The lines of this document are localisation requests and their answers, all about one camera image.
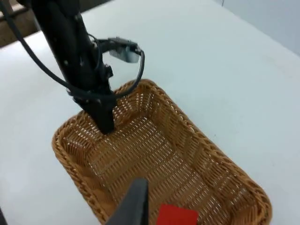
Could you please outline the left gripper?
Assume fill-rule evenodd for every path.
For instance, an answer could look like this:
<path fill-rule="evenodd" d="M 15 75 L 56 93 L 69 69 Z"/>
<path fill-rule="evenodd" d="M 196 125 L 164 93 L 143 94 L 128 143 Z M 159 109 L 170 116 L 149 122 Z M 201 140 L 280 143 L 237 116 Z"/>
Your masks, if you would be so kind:
<path fill-rule="evenodd" d="M 104 41 L 62 41 L 58 62 L 67 83 L 89 94 L 113 96 L 108 79 L 112 69 L 103 63 Z M 115 100 L 88 100 L 82 109 L 92 118 L 102 134 L 114 131 Z"/>

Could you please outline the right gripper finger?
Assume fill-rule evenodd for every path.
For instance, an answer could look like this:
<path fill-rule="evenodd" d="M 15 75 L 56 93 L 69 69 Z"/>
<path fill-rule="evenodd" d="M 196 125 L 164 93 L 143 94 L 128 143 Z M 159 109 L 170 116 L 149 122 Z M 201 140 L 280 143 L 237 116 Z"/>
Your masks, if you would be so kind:
<path fill-rule="evenodd" d="M 149 223 L 148 181 L 135 179 L 107 225 L 147 225 Z"/>

